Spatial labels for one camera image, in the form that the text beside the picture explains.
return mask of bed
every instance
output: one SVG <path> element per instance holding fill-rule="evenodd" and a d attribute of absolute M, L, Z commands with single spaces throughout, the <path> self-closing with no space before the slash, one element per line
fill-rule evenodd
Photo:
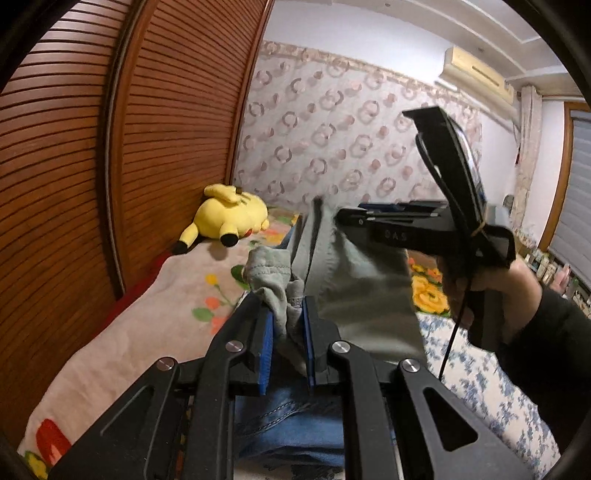
<path fill-rule="evenodd" d="M 19 453 L 40 479 L 158 358 L 184 362 L 204 355 L 248 289 L 242 267 L 249 250 L 259 244 L 278 245 L 295 218 L 293 212 L 272 208 L 270 228 L 233 248 L 203 241 L 187 255 L 160 259 L 156 271 L 138 284 L 145 291 L 140 295 L 132 290 L 138 298 L 127 308 L 125 298 L 119 302 L 102 331 L 70 358 L 30 416 Z M 436 372 L 452 327 L 440 273 L 431 259 L 417 252 L 409 254 L 409 267 L 428 367 Z M 456 339 L 444 383 L 538 476 L 556 462 L 556 444 L 536 406 L 508 381 L 496 358 L 469 346 L 465 335 Z M 272 468 L 251 460 L 240 462 L 235 475 L 237 480 L 342 477 L 339 468 Z"/>

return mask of black handle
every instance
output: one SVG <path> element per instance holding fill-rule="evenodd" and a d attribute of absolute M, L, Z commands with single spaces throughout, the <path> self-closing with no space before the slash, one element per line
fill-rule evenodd
<path fill-rule="evenodd" d="M 469 342 L 489 352 L 496 352 L 502 342 L 503 296 L 496 290 L 467 292 L 467 306 L 474 314 L 468 330 Z"/>

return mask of yellow flower pattern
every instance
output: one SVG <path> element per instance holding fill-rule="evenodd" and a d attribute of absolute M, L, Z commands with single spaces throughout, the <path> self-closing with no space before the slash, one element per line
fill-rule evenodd
<path fill-rule="evenodd" d="M 412 287 L 415 307 L 424 313 L 449 314 L 447 297 L 438 286 L 441 281 L 440 272 L 427 270 L 413 262 L 409 262 L 409 264 L 413 271 Z"/>
<path fill-rule="evenodd" d="M 213 287 L 215 285 L 219 285 L 219 282 L 217 281 L 217 277 L 213 273 L 210 273 L 209 275 L 205 275 L 205 281 Z"/>
<path fill-rule="evenodd" d="M 37 454 L 29 451 L 25 452 L 25 461 L 39 480 L 47 480 L 47 465 Z"/>

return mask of jeans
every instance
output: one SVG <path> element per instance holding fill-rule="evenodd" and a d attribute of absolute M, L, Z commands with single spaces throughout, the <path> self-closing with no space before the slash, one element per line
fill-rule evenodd
<path fill-rule="evenodd" d="M 285 249 L 293 228 L 277 248 Z M 273 354 L 264 397 L 237 397 L 234 448 L 238 458 L 266 463 L 343 466 L 345 446 L 339 397 L 311 397 L 307 379 Z"/>

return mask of pikachu plush toy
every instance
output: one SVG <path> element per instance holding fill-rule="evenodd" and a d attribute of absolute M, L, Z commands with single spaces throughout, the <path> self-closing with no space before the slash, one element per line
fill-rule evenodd
<path fill-rule="evenodd" d="M 186 253 L 199 234 L 233 247 L 238 239 L 269 228 L 267 206 L 256 195 L 219 183 L 205 187 L 204 194 L 209 198 L 184 230 L 174 247 L 175 254 Z"/>

